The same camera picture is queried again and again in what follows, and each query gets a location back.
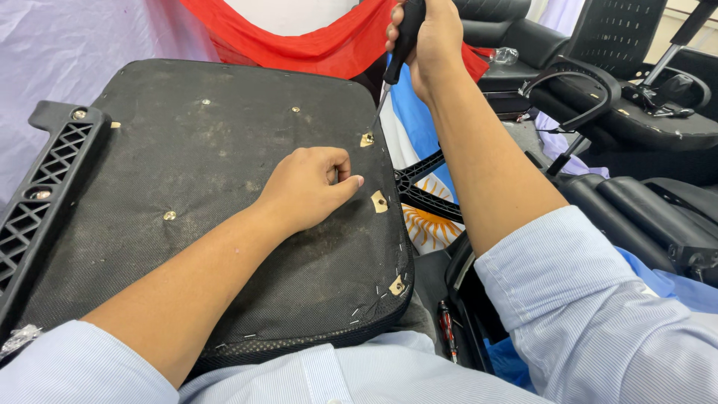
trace black office chair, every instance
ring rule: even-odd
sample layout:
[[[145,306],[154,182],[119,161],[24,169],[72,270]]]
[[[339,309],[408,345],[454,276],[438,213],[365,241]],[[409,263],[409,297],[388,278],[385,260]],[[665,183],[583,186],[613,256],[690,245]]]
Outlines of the black office chair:
[[[592,153],[606,150],[681,152],[718,144],[718,123],[693,109],[711,91],[702,80],[667,67],[690,41],[717,0],[699,4],[656,65],[643,60],[666,0],[586,0],[565,53],[521,93],[559,122],[560,132],[580,136],[548,169],[556,175],[584,139]],[[642,83],[630,81],[643,79]]]
[[[459,9],[467,44],[518,50],[518,62],[513,65],[490,63],[489,70],[479,80],[479,88],[501,119],[522,115],[531,104],[518,94],[518,89],[538,76],[569,38],[527,20],[531,0],[454,0],[454,3]]]

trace shirt sleeve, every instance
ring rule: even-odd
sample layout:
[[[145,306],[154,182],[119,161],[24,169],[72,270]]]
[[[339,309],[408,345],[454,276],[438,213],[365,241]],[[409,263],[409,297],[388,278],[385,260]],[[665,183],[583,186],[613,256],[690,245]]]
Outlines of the shirt sleeve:
[[[556,403],[718,401],[718,336],[643,281],[575,206],[516,230],[475,269],[536,390]]]
[[[3,403],[172,403],[177,391],[115,337],[70,321],[0,369]]]

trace chair seat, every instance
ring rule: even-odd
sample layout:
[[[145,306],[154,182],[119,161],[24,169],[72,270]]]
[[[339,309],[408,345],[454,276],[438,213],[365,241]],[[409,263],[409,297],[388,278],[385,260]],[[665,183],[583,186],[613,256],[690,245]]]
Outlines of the chair seat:
[[[631,85],[621,82],[621,86]],[[540,110],[560,112],[560,119],[573,118],[598,105],[605,93],[581,77],[559,77],[531,92],[531,103]],[[668,103],[671,108],[679,106]],[[718,144],[718,123],[695,114],[685,119],[654,118],[634,103],[620,98],[616,106],[596,119],[595,126],[610,133],[619,143],[642,150],[672,152],[702,150]],[[585,135],[591,139],[589,132]]]
[[[530,81],[540,73],[520,60],[513,65],[489,63],[489,66],[489,70],[479,80],[479,88],[484,93],[518,91],[525,81]]]

